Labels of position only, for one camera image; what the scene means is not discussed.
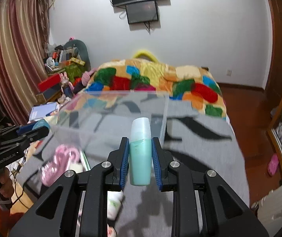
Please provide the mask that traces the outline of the left hand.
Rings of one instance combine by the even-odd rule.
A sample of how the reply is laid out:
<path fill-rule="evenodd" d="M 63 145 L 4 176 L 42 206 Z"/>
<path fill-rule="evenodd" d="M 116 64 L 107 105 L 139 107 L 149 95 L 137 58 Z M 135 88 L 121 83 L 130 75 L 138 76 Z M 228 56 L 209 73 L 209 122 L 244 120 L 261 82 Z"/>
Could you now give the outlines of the left hand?
<path fill-rule="evenodd" d="M 0 194 L 5 198 L 11 199 L 14 194 L 14 187 L 7 167 L 0 171 L 0 183 L 2 184 Z"/>

